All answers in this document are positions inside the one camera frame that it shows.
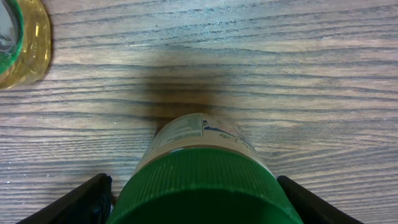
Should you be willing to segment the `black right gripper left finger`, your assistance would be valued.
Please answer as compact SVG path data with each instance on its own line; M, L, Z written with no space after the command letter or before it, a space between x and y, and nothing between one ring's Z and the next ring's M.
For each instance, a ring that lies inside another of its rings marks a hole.
M103 224L111 213L112 178L100 173L18 224Z

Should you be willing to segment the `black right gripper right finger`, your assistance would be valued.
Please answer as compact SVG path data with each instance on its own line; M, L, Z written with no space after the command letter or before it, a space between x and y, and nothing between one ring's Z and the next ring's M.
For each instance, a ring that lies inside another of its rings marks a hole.
M363 224L287 176L281 175L277 181L305 224Z

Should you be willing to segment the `green lid jar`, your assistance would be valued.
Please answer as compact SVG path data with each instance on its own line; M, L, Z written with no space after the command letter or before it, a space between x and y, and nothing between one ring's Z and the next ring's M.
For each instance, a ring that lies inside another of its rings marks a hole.
M123 187L110 223L300 223L257 151L229 122L166 124Z

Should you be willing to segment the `yellow oil bottle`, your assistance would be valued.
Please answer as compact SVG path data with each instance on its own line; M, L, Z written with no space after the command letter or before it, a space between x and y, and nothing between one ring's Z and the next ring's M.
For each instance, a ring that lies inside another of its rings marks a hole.
M45 76L52 53L50 19L40 0L1 0L1 88Z

